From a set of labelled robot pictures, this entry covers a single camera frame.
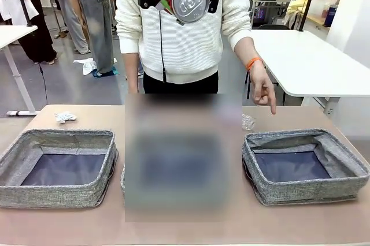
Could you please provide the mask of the person's left hand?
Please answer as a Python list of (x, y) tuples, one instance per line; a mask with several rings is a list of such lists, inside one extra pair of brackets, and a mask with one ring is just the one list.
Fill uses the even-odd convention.
[(276, 114), (276, 96), (274, 86), (261, 60), (256, 60), (249, 70), (251, 83), (254, 85), (254, 103), (269, 106), (272, 114)]

